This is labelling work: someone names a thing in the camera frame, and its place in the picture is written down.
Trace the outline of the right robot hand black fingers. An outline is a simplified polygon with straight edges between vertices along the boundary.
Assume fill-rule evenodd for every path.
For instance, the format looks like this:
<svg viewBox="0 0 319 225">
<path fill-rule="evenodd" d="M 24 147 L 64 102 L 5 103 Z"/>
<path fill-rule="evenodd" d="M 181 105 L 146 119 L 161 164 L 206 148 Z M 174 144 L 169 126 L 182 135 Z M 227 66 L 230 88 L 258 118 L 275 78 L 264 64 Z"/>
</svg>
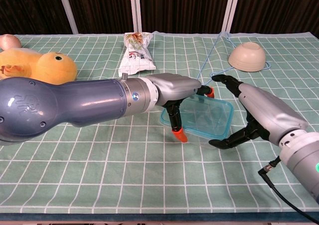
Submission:
<svg viewBox="0 0 319 225">
<path fill-rule="evenodd" d="M 212 80 L 225 84 L 247 112 L 245 128 L 226 139 L 209 141 L 209 144 L 216 148 L 229 149 L 257 137 L 278 145 L 287 133 L 308 127 L 308 122 L 300 114 L 265 90 L 228 75 L 215 75 Z"/>
</svg>

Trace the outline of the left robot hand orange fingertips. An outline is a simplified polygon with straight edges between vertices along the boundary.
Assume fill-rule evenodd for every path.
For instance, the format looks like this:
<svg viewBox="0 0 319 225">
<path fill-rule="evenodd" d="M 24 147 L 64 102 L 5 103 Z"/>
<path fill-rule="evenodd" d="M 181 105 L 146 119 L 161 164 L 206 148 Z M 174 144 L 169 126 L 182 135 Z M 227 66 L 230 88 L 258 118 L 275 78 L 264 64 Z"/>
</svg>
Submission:
<svg viewBox="0 0 319 225">
<path fill-rule="evenodd" d="M 180 104 L 192 95 L 206 95 L 214 98 L 214 89 L 202 85 L 194 78 L 172 73 L 160 73 L 146 76 L 158 89 L 159 98 L 157 105 L 166 109 L 172 133 L 180 142 L 187 142 L 187 137 L 182 129 Z"/>
</svg>

